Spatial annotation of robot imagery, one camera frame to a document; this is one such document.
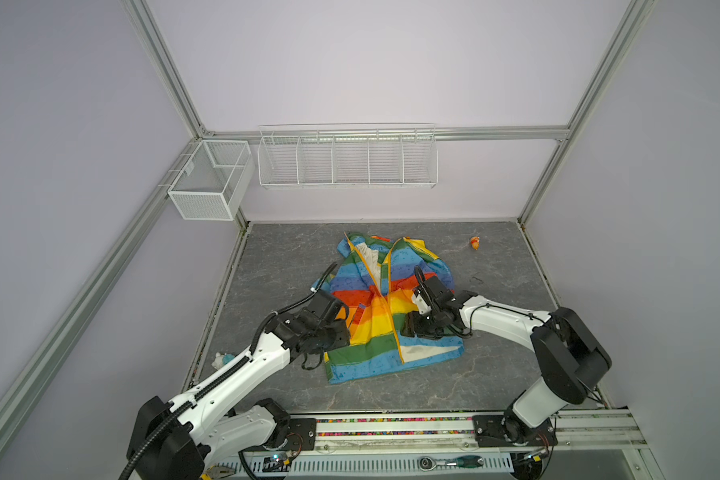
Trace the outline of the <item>multicolour patchwork jacket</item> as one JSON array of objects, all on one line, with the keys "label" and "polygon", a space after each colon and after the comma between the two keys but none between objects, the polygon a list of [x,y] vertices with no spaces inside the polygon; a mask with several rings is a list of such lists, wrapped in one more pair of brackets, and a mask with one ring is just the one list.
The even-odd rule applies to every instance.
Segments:
[{"label": "multicolour patchwork jacket", "polygon": [[418,310],[412,300],[417,267],[427,279],[436,277],[454,288],[450,269],[424,241],[348,232],[337,250],[343,261],[329,291],[349,307],[340,317],[346,321],[350,344],[324,354],[329,383],[399,373],[463,355],[464,341],[456,335],[430,340],[403,334],[408,315]]}]

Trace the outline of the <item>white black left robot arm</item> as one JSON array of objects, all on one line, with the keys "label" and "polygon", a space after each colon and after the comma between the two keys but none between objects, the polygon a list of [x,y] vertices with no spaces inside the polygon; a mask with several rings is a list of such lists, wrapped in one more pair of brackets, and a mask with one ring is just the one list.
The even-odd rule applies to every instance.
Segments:
[{"label": "white black left robot arm", "polygon": [[288,414],[275,402],[232,409],[264,380],[297,358],[348,345],[349,307],[324,290],[270,313],[249,347],[203,382],[140,408],[120,478],[199,479],[221,460],[273,436]]}]

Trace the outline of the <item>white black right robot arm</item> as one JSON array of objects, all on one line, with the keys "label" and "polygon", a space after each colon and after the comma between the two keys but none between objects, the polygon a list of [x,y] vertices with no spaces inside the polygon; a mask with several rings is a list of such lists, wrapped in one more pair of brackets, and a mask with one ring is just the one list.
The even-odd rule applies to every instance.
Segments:
[{"label": "white black right robot arm", "polygon": [[551,447],[557,444],[552,417],[594,396],[612,359],[572,309],[527,310],[488,300],[474,292],[413,290],[416,310],[404,332],[442,339],[446,333],[486,332],[532,351],[540,376],[501,414],[473,417],[480,447]]}]

